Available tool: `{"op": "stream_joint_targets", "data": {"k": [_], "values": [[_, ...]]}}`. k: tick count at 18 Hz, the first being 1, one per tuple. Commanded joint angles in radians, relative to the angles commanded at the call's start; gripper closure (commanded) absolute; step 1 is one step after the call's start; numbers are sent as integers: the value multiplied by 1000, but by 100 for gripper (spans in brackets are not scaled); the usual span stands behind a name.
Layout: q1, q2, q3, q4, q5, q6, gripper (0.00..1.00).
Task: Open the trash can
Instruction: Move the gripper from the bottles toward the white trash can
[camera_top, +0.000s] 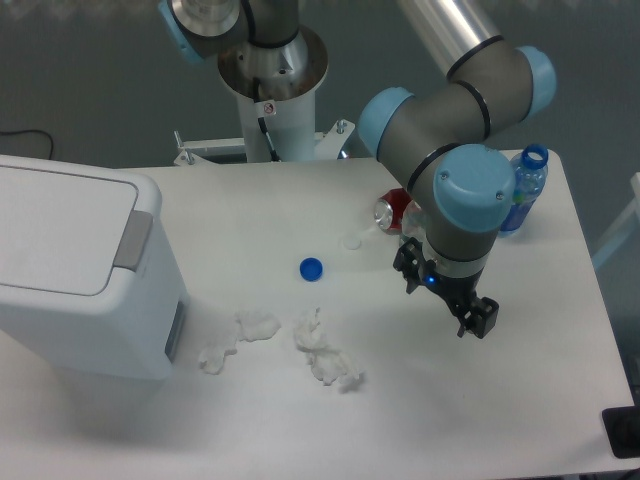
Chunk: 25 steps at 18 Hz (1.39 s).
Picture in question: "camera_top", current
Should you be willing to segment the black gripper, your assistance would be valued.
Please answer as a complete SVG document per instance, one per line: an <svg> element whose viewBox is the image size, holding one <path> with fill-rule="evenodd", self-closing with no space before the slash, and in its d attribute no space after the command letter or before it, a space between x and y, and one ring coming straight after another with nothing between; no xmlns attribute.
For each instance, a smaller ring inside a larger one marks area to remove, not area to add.
<svg viewBox="0 0 640 480"><path fill-rule="evenodd" d="M430 243L422 246L411 237L398 248L393 268L405 280L407 294L425 284L446 302L459 322L459 338L471 333L483 339L495 327L499 304L489 297L476 296L484 257L470 261L450 259L438 253Z"/></svg>

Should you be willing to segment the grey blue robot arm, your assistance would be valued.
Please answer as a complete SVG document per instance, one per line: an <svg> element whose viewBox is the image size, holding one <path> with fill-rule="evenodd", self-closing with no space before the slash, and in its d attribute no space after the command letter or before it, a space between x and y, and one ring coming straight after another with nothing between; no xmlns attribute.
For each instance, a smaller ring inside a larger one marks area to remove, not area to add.
<svg viewBox="0 0 640 480"><path fill-rule="evenodd" d="M328 55L300 22L297 2L163 1L159 9L184 55L217 58L244 116L249 161L313 158L314 115L284 115L284 106L315 93ZM473 1L404 1L401 9L447 84L426 99L382 91L357 130L425 213L423 235L399 247L394 268L409 290L439 296L462 332L483 338L499 306L476 286L515 189L508 159L485 142L545 108L556 73L543 52L510 46Z"/></svg>

